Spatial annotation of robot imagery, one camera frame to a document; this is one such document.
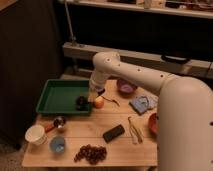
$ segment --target black phone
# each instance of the black phone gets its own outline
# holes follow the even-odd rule
[[[103,138],[104,140],[108,143],[111,140],[113,140],[114,138],[118,137],[119,135],[123,134],[125,132],[124,127],[120,124],[112,129],[110,129],[109,131],[105,132],[103,134]]]

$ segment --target green plastic tray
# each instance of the green plastic tray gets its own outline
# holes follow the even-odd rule
[[[85,111],[76,110],[75,101],[79,96],[88,97],[88,80],[47,80],[38,101],[36,112],[43,116],[71,115],[89,116],[92,105]]]

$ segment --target wooden table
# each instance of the wooden table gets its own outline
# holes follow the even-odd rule
[[[155,110],[139,116],[129,105],[129,101],[141,93],[149,94],[142,88],[138,88],[133,95],[123,97],[117,91],[116,81],[108,80],[104,96],[118,101],[120,107],[115,103],[105,101],[104,107],[102,109],[94,108],[89,117],[68,118],[67,129],[62,133],[66,140],[66,151],[61,155],[54,155],[49,150],[49,142],[59,134],[57,130],[52,130],[47,133],[48,138],[44,144],[37,147],[28,144],[22,165],[24,167],[90,167],[91,165],[85,159],[76,163],[73,159],[81,146],[91,144],[107,148],[107,158],[96,166],[156,166],[156,139],[150,134],[147,126],[148,118]],[[141,130],[144,135],[141,144],[132,143],[127,119],[129,116],[141,122]],[[51,117],[39,116],[36,123],[46,125],[52,121]],[[102,134],[118,124],[124,126],[125,133],[110,143],[105,143]]]

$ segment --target small blue bowl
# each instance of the small blue bowl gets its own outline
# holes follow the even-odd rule
[[[51,140],[49,147],[54,153],[63,153],[65,151],[65,139],[62,136],[56,136]]]

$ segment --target small bowl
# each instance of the small bowl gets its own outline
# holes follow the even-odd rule
[[[134,84],[130,83],[129,81],[126,81],[122,78],[119,78],[117,80],[116,84],[117,84],[118,90],[124,94],[132,94],[138,88],[136,85],[134,85]]]
[[[157,114],[156,113],[153,113],[149,117],[148,127],[154,135],[157,135]]]
[[[56,136],[51,140],[49,147],[53,153],[63,153],[65,151],[65,139],[62,136]]]
[[[46,139],[45,129],[42,125],[33,125],[25,133],[25,139],[34,145],[43,144]]]

